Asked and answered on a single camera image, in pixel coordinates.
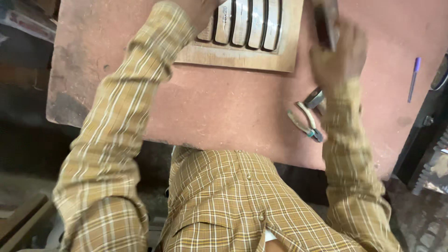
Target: pink painted surface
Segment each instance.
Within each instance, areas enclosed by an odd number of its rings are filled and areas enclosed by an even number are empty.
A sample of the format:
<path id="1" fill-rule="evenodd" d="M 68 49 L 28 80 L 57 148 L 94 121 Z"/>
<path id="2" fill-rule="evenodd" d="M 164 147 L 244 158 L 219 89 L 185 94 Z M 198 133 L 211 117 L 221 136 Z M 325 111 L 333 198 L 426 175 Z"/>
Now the pink painted surface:
<path id="1" fill-rule="evenodd" d="M 448 48 L 448 1 L 344 0 L 339 5 L 341 15 L 368 34 L 362 119 L 378 176 L 386 178 Z M 118 68 L 151 6 L 148 0 L 62 1 L 47 103 L 50 121 L 82 125 L 100 80 Z M 307 138 L 286 114 L 293 109 L 302 115 L 294 103 L 315 88 L 308 57 L 315 43 L 311 13 L 306 0 L 294 73 L 174 65 L 173 78 L 156 95 L 146 139 L 243 149 L 276 162 L 324 169 L 322 144 Z M 422 67 L 408 104 L 418 56 Z"/>

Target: wooden plank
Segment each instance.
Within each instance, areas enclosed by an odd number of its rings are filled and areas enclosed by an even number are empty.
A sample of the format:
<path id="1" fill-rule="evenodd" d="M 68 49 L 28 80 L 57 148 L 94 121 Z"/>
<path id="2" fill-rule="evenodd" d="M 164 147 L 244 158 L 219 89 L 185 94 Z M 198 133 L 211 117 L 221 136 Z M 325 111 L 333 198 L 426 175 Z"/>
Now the wooden plank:
<path id="1" fill-rule="evenodd" d="M 46 203 L 48 197 L 39 194 L 19 206 L 14 213 L 4 221 L 0 229 L 0 244 L 4 244 L 14 234 L 22 228 L 22 226 L 33 217 L 33 215 Z"/>
<path id="2" fill-rule="evenodd" d="M 17 251 L 21 245 L 33 236 L 33 232 L 39 230 L 40 225 L 49 220 L 56 213 L 53 202 L 48 201 L 27 221 L 2 247 L 0 252 Z"/>

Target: wrist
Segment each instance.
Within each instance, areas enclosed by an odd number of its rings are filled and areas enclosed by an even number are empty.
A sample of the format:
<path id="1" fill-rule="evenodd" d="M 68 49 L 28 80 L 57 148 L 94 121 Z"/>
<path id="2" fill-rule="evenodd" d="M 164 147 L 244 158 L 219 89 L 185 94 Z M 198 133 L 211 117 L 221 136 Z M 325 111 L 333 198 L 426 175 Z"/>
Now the wrist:
<path id="1" fill-rule="evenodd" d="M 360 100 L 361 87 L 359 78 L 351 78 L 342 83 L 328 86 L 323 89 L 327 101 L 337 104 L 343 100 Z"/>

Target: hammer head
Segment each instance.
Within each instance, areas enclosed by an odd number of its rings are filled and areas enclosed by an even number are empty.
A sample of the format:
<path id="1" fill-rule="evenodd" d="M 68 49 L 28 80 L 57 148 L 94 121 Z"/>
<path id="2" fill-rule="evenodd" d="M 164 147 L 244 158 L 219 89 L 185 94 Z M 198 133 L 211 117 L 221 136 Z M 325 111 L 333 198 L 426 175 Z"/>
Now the hammer head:
<path id="1" fill-rule="evenodd" d="M 309 109 L 314 109 L 319 105 L 323 100 L 325 99 L 325 96 L 323 96 L 323 92 L 320 88 L 314 89 L 314 91 L 305 99 L 303 104 Z"/>

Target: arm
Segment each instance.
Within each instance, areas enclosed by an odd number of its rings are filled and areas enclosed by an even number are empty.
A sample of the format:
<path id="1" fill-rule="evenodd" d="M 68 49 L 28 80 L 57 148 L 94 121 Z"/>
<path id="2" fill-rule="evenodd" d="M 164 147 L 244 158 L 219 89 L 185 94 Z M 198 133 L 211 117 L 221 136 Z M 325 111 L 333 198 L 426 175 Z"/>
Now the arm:
<path id="1" fill-rule="evenodd" d="M 137 196 L 133 158 L 142 145 L 157 86 L 197 35 L 217 0 L 156 3 L 127 57 L 99 85 L 92 110 L 65 159 L 54 201 L 65 223 L 63 249 L 146 251 L 148 217 Z"/>
<path id="2" fill-rule="evenodd" d="M 348 23 L 341 24 L 340 34 L 336 52 L 315 48 L 311 54 L 316 81 L 327 98 L 323 119 L 328 133 L 323 145 L 330 203 L 327 221 L 367 251 L 400 251 L 360 120 L 359 76 L 366 61 L 366 37 Z"/>

